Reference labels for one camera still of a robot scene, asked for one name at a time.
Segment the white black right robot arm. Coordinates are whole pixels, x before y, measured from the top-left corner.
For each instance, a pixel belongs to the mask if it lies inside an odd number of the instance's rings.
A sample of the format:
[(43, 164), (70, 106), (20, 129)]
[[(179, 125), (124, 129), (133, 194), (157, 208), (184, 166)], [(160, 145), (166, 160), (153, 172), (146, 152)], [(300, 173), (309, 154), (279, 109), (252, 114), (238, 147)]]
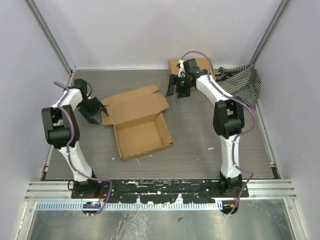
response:
[(242, 187), (242, 174), (239, 170), (239, 139), (245, 126), (244, 107), (220, 87), (210, 72), (200, 69), (196, 59), (180, 59), (178, 74), (170, 74), (166, 96), (177, 93), (177, 98), (191, 95), (191, 88), (202, 92), (214, 106), (212, 125), (219, 136), (222, 152), (222, 165), (218, 186), (225, 197), (232, 197)]

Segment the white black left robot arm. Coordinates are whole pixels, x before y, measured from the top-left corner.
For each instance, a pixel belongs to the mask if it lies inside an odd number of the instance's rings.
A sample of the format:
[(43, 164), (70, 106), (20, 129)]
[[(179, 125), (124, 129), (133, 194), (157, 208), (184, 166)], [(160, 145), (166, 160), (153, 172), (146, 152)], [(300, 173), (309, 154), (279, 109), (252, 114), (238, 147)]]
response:
[(44, 135), (47, 143), (58, 150), (73, 174), (72, 191), (80, 197), (96, 198), (103, 193), (93, 169), (87, 163), (80, 147), (80, 128), (74, 110), (78, 110), (89, 124), (97, 125), (95, 119), (100, 113), (108, 115), (106, 106), (97, 98), (91, 97), (91, 85), (78, 78), (72, 86), (54, 83), (63, 89), (57, 102), (41, 110)]

